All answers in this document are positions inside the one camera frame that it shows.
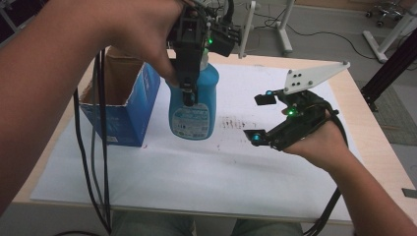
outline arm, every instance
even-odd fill
[[[180,0],[51,0],[0,49],[0,215],[100,49],[130,52],[174,84],[165,40],[182,7]]]
[[[359,236],[417,235],[415,224],[350,152],[332,122],[285,151],[305,157],[330,174]]]

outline blue cardboard box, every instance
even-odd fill
[[[140,147],[159,89],[160,76],[150,64],[110,47],[104,61],[107,142]],[[92,82],[80,96],[80,106],[101,136],[98,96],[92,104]]]

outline black metal leg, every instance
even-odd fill
[[[371,110],[377,111],[374,102],[417,59],[417,30],[402,43],[383,67],[361,89]]]

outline gray floor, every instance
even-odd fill
[[[277,16],[283,7],[264,6],[259,12]],[[244,7],[236,8],[235,19],[242,19]],[[255,17],[255,26],[264,25],[263,18]],[[296,7],[291,14],[289,24],[303,33],[331,31],[349,38],[362,54],[373,57],[369,45],[362,36],[363,30],[369,30],[376,38],[382,40],[392,30],[394,23],[386,21],[382,29],[376,27],[375,19],[367,19],[362,12],[331,11],[317,8]],[[251,32],[247,46],[248,54],[265,56],[287,56],[291,58],[317,59],[351,62],[354,80],[369,81],[382,67],[376,60],[366,59],[353,51],[344,39],[330,34],[301,36],[291,29],[287,30],[294,52],[283,55],[279,40],[273,29],[256,29]],[[398,96],[417,122],[417,70],[404,72],[393,84]],[[415,186],[417,186],[417,147],[392,146]],[[198,216],[197,232],[199,236],[229,235],[235,219]],[[53,235],[64,230],[84,229],[104,235],[94,212],[90,208],[65,208],[58,206],[12,206],[0,218],[0,235]],[[324,236],[350,236],[352,227],[327,226]]]

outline hand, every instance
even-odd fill
[[[327,121],[319,130],[284,151],[303,156],[327,172],[337,169],[345,158],[353,156],[332,121]]]
[[[166,38],[191,0],[60,0],[77,6],[99,25],[94,27],[101,47],[113,45],[129,55],[150,63],[170,84],[176,86],[175,71],[167,52]]]
[[[184,1],[122,0],[115,5],[111,44],[150,63],[170,84],[177,86],[175,71],[166,52],[166,37],[178,19]]]

